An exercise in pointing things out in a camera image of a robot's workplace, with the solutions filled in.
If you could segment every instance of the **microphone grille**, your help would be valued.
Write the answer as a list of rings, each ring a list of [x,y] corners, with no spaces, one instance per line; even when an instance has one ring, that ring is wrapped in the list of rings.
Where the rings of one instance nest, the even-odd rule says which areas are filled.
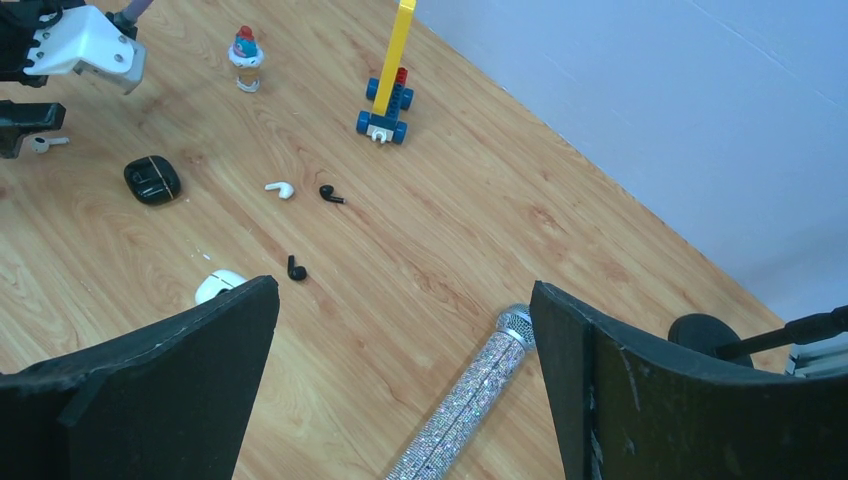
[[[513,303],[498,315],[498,330],[512,330],[524,339],[525,347],[536,348],[533,335],[533,321],[530,319],[530,307],[524,303]]]

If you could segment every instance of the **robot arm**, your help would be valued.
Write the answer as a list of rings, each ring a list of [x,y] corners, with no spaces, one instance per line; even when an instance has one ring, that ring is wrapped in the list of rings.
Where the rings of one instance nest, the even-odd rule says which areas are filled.
[[[131,93],[144,76],[147,50],[135,22],[153,0],[133,0],[102,13],[84,0],[21,0],[0,4],[0,82],[43,87],[51,75],[89,72]],[[0,100],[0,157],[17,158],[23,138],[62,128],[58,103]]]

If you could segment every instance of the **black round base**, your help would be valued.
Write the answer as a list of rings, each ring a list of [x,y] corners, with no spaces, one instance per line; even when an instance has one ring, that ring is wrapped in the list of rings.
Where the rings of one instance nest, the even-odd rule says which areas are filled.
[[[736,332],[726,323],[703,313],[684,315],[675,320],[671,328],[668,329],[669,342],[713,358],[718,358],[715,355],[717,347],[740,340],[739,335],[736,335]],[[754,362],[750,355],[727,361],[743,367],[754,368]]]

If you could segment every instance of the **black earbud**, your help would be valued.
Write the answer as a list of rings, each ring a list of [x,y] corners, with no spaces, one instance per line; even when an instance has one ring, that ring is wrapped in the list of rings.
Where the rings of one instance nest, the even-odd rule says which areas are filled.
[[[306,280],[306,267],[303,267],[303,266],[296,267],[296,266],[294,266],[294,255],[289,255],[288,270],[289,270],[289,278],[291,278],[295,282],[300,282],[300,281]]]
[[[333,188],[332,185],[321,185],[321,188],[318,189],[318,194],[321,195],[321,198],[328,202],[333,203],[345,203],[345,199],[342,197],[336,197],[333,195],[336,189]]]

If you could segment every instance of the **microphone head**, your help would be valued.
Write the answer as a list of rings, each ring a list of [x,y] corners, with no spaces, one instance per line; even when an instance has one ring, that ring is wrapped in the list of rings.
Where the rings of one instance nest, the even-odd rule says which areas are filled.
[[[533,335],[533,321],[530,319],[530,307],[523,303],[513,303],[498,315],[498,331],[511,335],[521,342],[528,352],[536,348]]]

